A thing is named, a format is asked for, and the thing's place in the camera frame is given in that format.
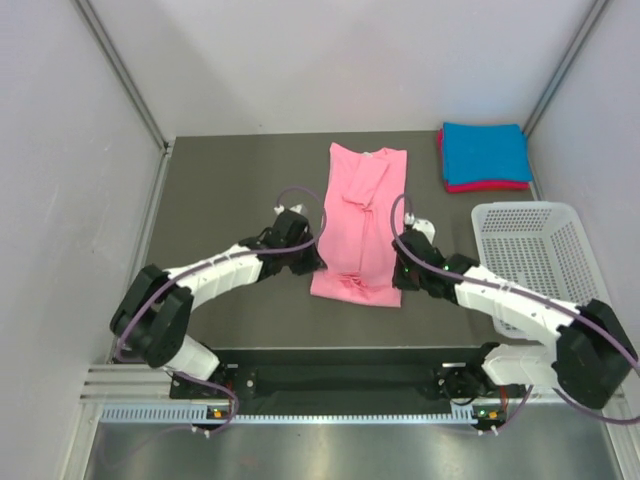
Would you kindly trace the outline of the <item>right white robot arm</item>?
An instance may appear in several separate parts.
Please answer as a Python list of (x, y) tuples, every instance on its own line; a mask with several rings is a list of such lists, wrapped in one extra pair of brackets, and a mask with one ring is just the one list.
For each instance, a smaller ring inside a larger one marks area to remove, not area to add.
[(408, 216), (394, 231), (394, 287), (478, 311), (525, 333), (529, 345), (487, 342), (461, 367), (439, 374), (450, 396), (477, 398), (501, 386), (556, 390), (590, 410), (605, 407), (639, 361), (612, 308), (597, 299), (574, 305), (509, 282), (461, 254), (443, 256), (429, 222)]

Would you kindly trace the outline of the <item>pink t shirt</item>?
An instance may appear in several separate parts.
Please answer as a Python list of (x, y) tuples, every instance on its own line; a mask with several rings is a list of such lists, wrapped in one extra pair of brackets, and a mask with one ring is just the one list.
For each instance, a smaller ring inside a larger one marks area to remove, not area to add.
[(313, 274), (313, 296), (373, 307), (401, 306), (402, 293), (392, 286), (396, 253), (391, 228), (402, 228), (404, 207), (395, 213), (391, 209), (405, 192), (407, 163), (405, 150), (360, 153), (331, 144), (324, 199), (327, 221), (318, 242), (326, 268)]

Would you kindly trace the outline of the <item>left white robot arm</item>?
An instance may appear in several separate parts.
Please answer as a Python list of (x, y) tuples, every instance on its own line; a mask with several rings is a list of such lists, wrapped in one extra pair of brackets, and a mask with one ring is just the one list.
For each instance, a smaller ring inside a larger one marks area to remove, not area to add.
[(236, 288), (287, 268), (300, 276), (326, 267), (301, 204), (275, 208), (274, 224), (192, 265), (141, 269), (117, 307), (110, 330), (149, 367), (180, 372), (205, 396), (226, 387), (218, 356), (187, 334), (192, 312)]

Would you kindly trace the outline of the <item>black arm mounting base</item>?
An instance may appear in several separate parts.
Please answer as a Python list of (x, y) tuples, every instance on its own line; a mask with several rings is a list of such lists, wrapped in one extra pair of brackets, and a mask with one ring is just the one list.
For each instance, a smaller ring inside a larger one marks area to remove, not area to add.
[(371, 347), (371, 348), (235, 348), (221, 349), (222, 362), (214, 382), (224, 385), (232, 372), (284, 370), (284, 382), (309, 385), (320, 381), (338, 385), (426, 386), (447, 397), (449, 404), (487, 400), (500, 404), (523, 396), (522, 386), (481, 385), (465, 372), (477, 366), (485, 347)]

